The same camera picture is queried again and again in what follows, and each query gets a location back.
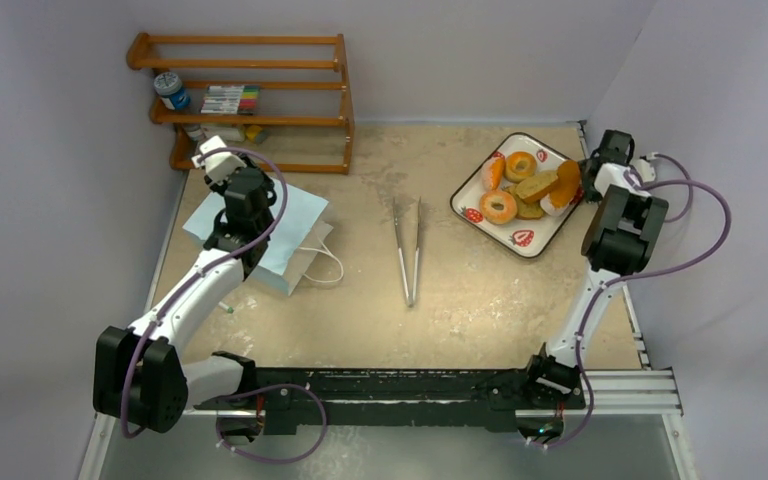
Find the metal tongs with white handle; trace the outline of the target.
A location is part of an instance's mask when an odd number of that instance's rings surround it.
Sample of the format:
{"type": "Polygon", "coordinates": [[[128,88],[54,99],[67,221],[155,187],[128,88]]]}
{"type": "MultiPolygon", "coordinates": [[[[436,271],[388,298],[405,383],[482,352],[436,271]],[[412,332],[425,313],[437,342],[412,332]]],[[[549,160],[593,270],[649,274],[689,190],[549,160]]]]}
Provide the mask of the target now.
{"type": "Polygon", "coordinates": [[[413,308],[416,304],[418,297],[419,276],[421,269],[421,251],[422,251],[422,235],[423,235],[423,219],[422,219],[422,199],[419,198],[416,201],[416,216],[415,216],[415,240],[413,248],[412,269],[408,268],[408,249],[404,246],[401,232],[401,213],[396,198],[391,199],[391,212],[394,228],[394,236],[396,241],[396,249],[399,258],[399,267],[401,274],[401,283],[403,288],[403,294],[406,306],[413,308]]]}

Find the light blue paper bag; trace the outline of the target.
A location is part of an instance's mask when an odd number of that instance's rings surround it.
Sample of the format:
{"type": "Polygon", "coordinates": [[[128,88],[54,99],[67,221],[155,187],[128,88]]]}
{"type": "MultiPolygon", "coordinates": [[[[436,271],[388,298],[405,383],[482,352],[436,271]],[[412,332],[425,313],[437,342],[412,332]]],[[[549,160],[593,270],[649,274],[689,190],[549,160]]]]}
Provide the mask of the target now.
{"type": "Polygon", "coordinates": [[[301,279],[319,284],[342,280],[344,267],[337,264],[334,279],[316,279],[308,274],[314,259],[323,255],[333,261],[338,258],[325,245],[333,227],[322,220],[328,201],[290,185],[289,202],[282,219],[268,242],[268,249],[250,278],[287,296],[301,279]]]}

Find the brown fake bread piece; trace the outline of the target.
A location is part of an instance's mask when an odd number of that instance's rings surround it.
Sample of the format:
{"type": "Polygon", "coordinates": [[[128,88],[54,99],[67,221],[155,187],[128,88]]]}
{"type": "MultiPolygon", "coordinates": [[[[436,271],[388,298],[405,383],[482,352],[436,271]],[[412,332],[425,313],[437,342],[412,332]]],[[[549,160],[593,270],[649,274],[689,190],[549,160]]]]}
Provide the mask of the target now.
{"type": "Polygon", "coordinates": [[[540,205],[540,200],[526,202],[518,196],[514,196],[517,205],[516,218],[520,220],[539,220],[546,215],[540,205]]]}

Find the white orange fake bread slice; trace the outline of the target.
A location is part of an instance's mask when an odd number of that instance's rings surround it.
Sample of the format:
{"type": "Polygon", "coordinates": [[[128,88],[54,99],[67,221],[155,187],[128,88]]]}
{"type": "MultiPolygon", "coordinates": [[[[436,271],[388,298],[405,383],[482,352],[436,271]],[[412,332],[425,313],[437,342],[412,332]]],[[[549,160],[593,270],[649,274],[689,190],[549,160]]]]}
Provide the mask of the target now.
{"type": "Polygon", "coordinates": [[[581,185],[581,171],[577,162],[567,160],[556,170],[558,183],[540,200],[540,207],[550,216],[560,216],[573,202],[581,185]]]}

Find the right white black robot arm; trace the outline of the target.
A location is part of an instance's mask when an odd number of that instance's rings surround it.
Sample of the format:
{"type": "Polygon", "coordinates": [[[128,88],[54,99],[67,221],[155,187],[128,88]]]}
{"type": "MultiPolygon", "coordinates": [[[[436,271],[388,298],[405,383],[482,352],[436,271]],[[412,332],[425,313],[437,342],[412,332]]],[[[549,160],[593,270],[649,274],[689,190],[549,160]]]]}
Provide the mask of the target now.
{"type": "Polygon", "coordinates": [[[533,406],[581,393],[586,350],[609,303],[654,252],[669,203],[644,190],[631,164],[634,151],[630,134],[607,130],[580,167],[583,198],[598,203],[582,241],[586,274],[563,327],[526,367],[521,392],[533,406]]]}

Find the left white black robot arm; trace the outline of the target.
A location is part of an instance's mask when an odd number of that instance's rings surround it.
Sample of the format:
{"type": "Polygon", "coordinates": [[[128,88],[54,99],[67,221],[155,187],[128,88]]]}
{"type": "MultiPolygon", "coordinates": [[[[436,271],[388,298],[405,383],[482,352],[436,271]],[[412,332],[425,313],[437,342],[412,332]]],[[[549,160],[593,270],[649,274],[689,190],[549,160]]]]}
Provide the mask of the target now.
{"type": "Polygon", "coordinates": [[[258,382],[240,357],[221,354],[184,368],[180,352],[219,302],[257,268],[287,185],[258,167],[239,167],[214,187],[224,208],[194,265],[161,302],[126,328],[107,327],[95,346],[92,403],[115,417],[124,437],[169,431],[184,409],[220,395],[232,408],[257,399],[258,382]]]}

